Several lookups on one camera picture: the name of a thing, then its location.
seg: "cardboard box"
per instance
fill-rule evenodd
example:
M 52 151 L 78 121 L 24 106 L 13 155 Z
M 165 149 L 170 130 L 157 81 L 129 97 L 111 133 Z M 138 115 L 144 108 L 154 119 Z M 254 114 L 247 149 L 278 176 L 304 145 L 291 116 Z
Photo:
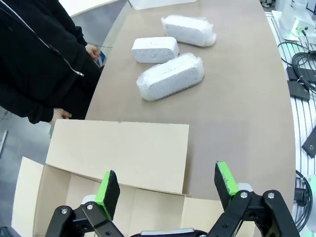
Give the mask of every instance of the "cardboard box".
M 182 194 L 189 126 L 140 122 L 58 120 L 46 163 L 120 184 Z
M 55 208 L 80 206 L 96 194 L 101 180 L 23 158 L 16 186 L 12 227 L 22 237 L 43 237 Z M 208 232 L 222 214 L 220 201 L 188 198 L 121 185 L 114 223 L 126 236 L 146 230 L 195 228 Z M 254 223 L 244 223 L 237 236 L 253 237 Z
M 114 223 L 126 237 L 188 227 L 208 232 L 223 212 L 221 203 L 181 194 L 188 129 L 180 124 L 59 120 L 46 165 L 22 159 L 12 227 L 22 237 L 45 236 L 57 207 L 78 208 L 113 169 L 121 189 Z M 240 237 L 253 236 L 253 223 L 242 228 Z

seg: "tan table surface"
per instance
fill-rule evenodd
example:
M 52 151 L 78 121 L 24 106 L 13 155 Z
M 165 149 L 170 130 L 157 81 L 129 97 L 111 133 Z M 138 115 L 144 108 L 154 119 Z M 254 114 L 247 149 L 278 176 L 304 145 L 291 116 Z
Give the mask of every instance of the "tan table surface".
M 168 98 L 146 102 L 136 80 L 152 65 L 137 63 L 130 51 L 136 38 L 164 36 L 160 18 L 169 14 L 206 17 L 214 24 L 217 43 L 211 48 L 180 43 L 181 53 L 203 59 L 204 80 Z M 251 184 L 260 195 L 277 189 L 292 209 L 295 140 L 290 96 L 258 0 L 198 0 L 132 10 L 86 119 L 189 124 L 184 193 L 219 199 L 213 177 L 220 160 L 228 163 L 237 182 Z

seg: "bubble wrap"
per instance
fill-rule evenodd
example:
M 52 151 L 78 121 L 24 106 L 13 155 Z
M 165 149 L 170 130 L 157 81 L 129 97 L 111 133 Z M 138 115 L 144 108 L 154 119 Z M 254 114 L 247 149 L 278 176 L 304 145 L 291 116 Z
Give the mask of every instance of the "bubble wrap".
M 154 101 L 198 84 L 203 76 L 202 59 L 186 53 L 149 68 L 136 84 L 144 100 Z
M 178 42 L 209 47 L 216 41 L 213 24 L 205 18 L 170 15 L 161 21 L 167 35 L 174 37 Z

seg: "hand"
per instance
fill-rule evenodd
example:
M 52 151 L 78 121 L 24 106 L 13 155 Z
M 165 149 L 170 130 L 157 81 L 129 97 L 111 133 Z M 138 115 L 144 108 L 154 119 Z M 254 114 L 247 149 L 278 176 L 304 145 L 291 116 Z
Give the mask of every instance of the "hand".
M 63 109 L 55 108 L 53 118 L 51 122 L 49 122 L 49 124 L 54 126 L 58 119 L 69 119 L 69 118 L 71 118 L 71 114 L 69 114 L 67 111 L 64 111 Z
M 85 50 L 87 50 L 87 52 L 89 53 L 89 55 L 91 56 L 92 60 L 94 62 L 96 62 L 100 56 L 100 50 L 98 47 L 87 44 L 85 47 Z

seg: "screw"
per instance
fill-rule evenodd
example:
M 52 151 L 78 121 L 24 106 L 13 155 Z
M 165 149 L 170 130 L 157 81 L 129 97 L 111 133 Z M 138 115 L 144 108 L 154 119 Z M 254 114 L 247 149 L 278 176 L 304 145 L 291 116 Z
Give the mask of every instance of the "screw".
M 67 209 L 66 208 L 63 208 L 62 210 L 61 210 L 61 214 L 66 214 L 67 213 Z
M 246 197 L 248 197 L 248 194 L 243 192 L 243 193 L 240 194 L 240 196 L 241 196 L 241 198 L 246 198 Z
M 274 199 L 274 198 L 275 198 L 275 194 L 274 194 L 274 193 L 269 193 L 269 194 L 268 194 L 268 198 Z

